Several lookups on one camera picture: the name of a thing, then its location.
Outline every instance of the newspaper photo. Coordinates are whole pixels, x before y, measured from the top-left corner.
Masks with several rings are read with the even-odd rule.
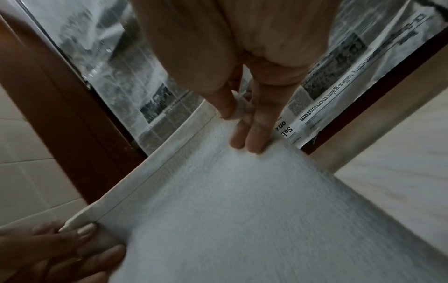
[[[202,99],[178,86],[146,43],[127,0],[17,0],[150,155]],[[447,27],[448,0],[343,0],[329,49],[274,131],[299,148]],[[244,68],[240,93],[251,79]]]

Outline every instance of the newspaper page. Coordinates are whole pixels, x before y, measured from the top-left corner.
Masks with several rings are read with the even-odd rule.
[[[143,38],[127,0],[17,0],[150,155],[202,99],[178,86]],[[274,131],[302,147],[448,21],[448,0],[343,0],[329,50]],[[240,92],[251,79],[244,69]]]

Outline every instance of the fingernail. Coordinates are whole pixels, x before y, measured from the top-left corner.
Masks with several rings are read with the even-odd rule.
[[[87,224],[86,226],[78,229],[78,235],[80,238],[90,237],[97,230],[97,226],[93,223]]]
[[[53,228],[53,223],[44,223],[37,225],[31,229],[31,235],[42,235],[50,231]]]

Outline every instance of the skin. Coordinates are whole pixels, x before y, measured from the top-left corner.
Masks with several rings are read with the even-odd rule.
[[[89,258],[76,249],[96,232],[90,224],[84,233],[58,233],[63,223],[0,231],[0,283],[105,283],[105,270],[124,258],[126,248],[115,246]]]
[[[327,49],[339,0],[131,0],[146,37],[176,82],[224,119],[235,110],[242,64],[252,98],[230,138],[263,151],[281,111]]]

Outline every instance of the white cloth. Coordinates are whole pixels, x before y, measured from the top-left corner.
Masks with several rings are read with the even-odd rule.
[[[202,104],[64,230],[127,245],[110,282],[446,282],[448,261],[304,154],[234,150]],[[98,242],[108,246],[102,230]]]

